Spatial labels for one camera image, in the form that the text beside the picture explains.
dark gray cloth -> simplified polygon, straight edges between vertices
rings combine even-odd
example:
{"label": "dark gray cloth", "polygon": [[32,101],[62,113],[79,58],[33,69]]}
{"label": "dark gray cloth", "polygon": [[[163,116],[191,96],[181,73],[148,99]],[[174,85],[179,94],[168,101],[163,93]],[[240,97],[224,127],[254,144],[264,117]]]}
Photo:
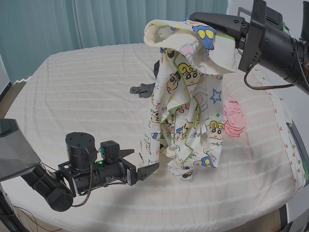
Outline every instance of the dark gray cloth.
{"label": "dark gray cloth", "polygon": [[[159,67],[160,67],[160,61],[158,60],[154,64],[154,76],[157,78],[158,73],[159,73]],[[149,98],[152,95],[152,92],[155,88],[155,83],[151,84],[144,84],[141,83],[139,87],[131,87],[130,88],[130,93],[131,94],[138,94],[140,98]]]}

bed sheet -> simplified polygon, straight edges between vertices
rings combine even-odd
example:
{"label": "bed sheet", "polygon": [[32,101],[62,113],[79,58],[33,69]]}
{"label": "bed sheet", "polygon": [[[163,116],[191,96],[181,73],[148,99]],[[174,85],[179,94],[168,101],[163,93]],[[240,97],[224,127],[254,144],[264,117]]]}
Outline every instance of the bed sheet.
{"label": "bed sheet", "polygon": [[[153,83],[159,50],[145,44],[115,45],[48,57],[22,89],[6,118],[15,118],[41,160],[56,168],[67,161],[65,135],[83,131],[96,147],[107,140],[138,149],[149,99],[131,86]],[[252,85],[258,82],[248,76]],[[58,213],[21,177],[3,182],[12,203],[68,231],[225,231],[278,209],[295,195],[289,160],[264,91],[247,88],[243,73],[225,75],[225,94],[247,117],[238,138],[224,135],[216,169],[197,168],[184,182],[160,169],[130,187],[115,185],[91,193],[86,205]],[[126,157],[142,166],[138,154]],[[84,197],[76,197],[74,204]]]}

curtain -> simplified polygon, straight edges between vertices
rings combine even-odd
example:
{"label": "curtain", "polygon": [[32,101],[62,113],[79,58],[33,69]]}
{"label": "curtain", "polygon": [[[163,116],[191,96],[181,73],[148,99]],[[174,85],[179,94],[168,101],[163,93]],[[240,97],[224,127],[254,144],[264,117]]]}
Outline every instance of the curtain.
{"label": "curtain", "polygon": [[28,78],[50,55],[143,42],[154,19],[193,12],[226,14],[228,0],[0,0],[0,53],[11,82]]}

floor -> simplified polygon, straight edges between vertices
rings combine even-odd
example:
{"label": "floor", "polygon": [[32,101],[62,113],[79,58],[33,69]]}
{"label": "floor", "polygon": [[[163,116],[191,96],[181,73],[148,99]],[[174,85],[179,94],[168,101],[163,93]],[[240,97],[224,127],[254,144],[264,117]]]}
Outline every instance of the floor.
{"label": "floor", "polygon": [[[25,84],[26,84],[25,81],[22,81],[20,83],[15,83],[6,93],[5,97],[0,102],[0,118],[5,117],[6,113],[8,112],[12,103],[14,102],[15,98],[17,97],[17,95],[19,94],[19,92],[21,91],[21,89],[24,87]],[[19,216],[26,219],[27,223],[29,224],[33,232],[37,232],[37,231],[44,232],[46,230],[55,231],[58,229],[37,219],[38,224],[46,229],[44,230],[38,226],[38,230],[37,230],[36,224],[32,222],[21,210],[18,210],[18,214]],[[279,230],[280,230],[279,210],[276,210],[272,213],[264,215],[263,217],[255,219],[253,221],[249,221],[242,226],[239,226],[237,228],[234,228],[226,232],[247,232],[247,231],[269,232],[269,231],[279,231]],[[2,223],[0,223],[0,231],[1,232],[8,231],[6,230],[6,228],[3,228]]]}

pink cloth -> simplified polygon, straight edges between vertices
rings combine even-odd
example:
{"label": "pink cloth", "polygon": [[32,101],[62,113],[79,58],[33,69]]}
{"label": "pink cloth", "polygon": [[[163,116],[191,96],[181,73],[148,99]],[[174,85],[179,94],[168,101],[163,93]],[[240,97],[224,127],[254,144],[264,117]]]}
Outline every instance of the pink cloth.
{"label": "pink cloth", "polygon": [[232,137],[239,137],[246,126],[246,116],[241,112],[241,106],[228,95],[223,97],[224,132]]}

